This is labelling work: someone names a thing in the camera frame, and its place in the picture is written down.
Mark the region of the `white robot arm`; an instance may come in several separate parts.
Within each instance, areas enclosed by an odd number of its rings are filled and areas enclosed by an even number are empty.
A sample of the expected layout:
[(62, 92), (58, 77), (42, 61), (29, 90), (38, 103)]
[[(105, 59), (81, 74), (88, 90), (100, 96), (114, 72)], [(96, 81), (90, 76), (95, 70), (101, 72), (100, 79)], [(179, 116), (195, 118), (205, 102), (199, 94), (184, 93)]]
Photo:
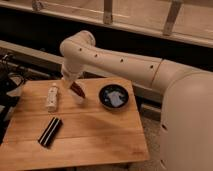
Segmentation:
[(90, 65), (163, 96), (159, 171), (213, 171), (213, 72), (100, 49), (86, 30), (64, 39), (60, 53), (61, 72), (68, 83)]

